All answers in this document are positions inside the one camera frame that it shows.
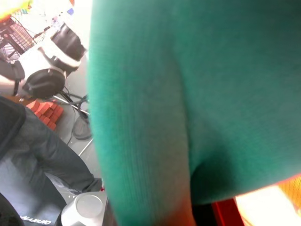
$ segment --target wire basket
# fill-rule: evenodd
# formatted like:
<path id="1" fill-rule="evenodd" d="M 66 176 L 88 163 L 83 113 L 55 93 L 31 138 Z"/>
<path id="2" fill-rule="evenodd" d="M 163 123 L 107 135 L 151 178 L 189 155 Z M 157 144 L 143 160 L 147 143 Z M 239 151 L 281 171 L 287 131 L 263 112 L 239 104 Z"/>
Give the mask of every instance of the wire basket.
<path id="1" fill-rule="evenodd" d="M 0 22 L 0 57 L 3 60 L 17 60 L 35 44 L 35 40 L 18 20 L 10 17 Z"/>

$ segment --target sleeve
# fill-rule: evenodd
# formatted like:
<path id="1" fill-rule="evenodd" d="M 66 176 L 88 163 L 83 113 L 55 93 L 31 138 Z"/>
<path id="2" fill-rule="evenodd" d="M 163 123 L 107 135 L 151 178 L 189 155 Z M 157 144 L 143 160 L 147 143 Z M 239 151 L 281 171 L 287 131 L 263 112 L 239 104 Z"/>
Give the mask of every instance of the sleeve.
<path id="1" fill-rule="evenodd" d="M 93 5 L 91 126 L 121 226 L 194 225 L 181 75 L 162 4 Z"/>

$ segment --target green knit fabric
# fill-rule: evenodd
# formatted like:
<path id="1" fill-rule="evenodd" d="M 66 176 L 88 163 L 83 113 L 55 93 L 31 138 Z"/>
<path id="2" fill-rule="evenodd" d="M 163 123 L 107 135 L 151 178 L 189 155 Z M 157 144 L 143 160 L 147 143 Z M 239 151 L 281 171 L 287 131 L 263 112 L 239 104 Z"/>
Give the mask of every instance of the green knit fabric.
<path id="1" fill-rule="evenodd" d="M 91 125 L 121 226 L 301 172 L 300 0 L 95 0 L 91 32 Z"/>

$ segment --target gray pants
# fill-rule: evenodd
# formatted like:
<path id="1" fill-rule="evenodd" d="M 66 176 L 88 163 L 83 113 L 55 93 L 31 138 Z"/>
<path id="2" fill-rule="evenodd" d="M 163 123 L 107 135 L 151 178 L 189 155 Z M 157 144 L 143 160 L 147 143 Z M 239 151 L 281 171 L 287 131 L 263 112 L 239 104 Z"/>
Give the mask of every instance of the gray pants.
<path id="1" fill-rule="evenodd" d="M 101 188 L 81 158 L 29 109 L 8 149 L 0 159 L 0 193 L 25 225 L 52 226 L 66 205 L 51 181 L 73 194 Z"/>

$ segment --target floor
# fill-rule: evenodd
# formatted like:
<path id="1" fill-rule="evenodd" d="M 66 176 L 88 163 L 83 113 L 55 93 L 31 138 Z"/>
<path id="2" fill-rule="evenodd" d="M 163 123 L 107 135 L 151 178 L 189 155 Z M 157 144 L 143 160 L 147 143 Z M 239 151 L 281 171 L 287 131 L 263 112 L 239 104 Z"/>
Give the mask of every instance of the floor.
<path id="1" fill-rule="evenodd" d="M 84 57 L 82 59 L 82 63 L 79 67 L 79 69 L 72 73 L 66 81 L 66 87 L 67 89 L 76 95 L 84 96 L 87 94 L 86 90 L 86 68 L 87 68 L 87 58 Z M 71 106 L 63 106 L 64 113 L 62 115 L 62 118 L 57 124 L 56 127 L 56 133 L 60 136 L 60 138 L 64 142 L 68 142 L 71 136 L 71 130 L 74 124 L 75 119 L 78 118 L 79 114 L 75 111 L 73 111 Z M 88 105 L 82 105 L 82 109 L 86 110 L 88 108 Z M 89 143 L 91 139 L 86 141 L 79 141 L 72 137 L 69 147 L 76 153 L 79 154 L 85 146 Z M 99 164 L 96 157 L 95 147 L 93 142 L 86 148 L 84 153 L 80 156 L 82 160 L 85 162 L 85 164 L 88 166 L 91 173 L 94 174 L 95 177 L 100 178 L 101 172 L 99 168 Z M 69 193 L 68 191 L 58 188 L 64 199 L 67 203 L 72 201 L 74 199 L 74 195 Z"/>

